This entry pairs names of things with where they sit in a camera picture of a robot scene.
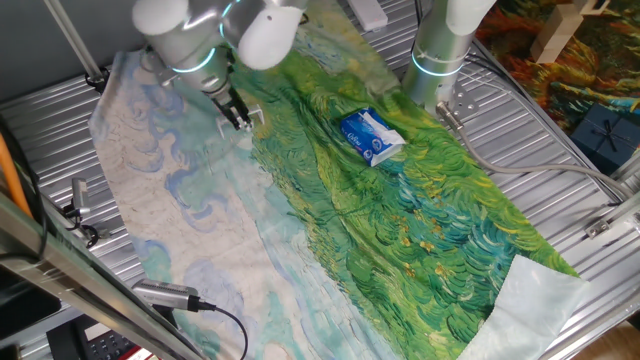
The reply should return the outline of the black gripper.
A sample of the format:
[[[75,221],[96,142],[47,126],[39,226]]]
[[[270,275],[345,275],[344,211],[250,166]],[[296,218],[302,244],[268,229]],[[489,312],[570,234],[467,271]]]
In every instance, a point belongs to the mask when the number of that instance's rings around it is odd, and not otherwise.
[[[253,127],[253,122],[246,111],[246,104],[232,86],[225,85],[216,91],[209,92],[208,96],[236,130],[241,129],[240,123],[244,129]]]

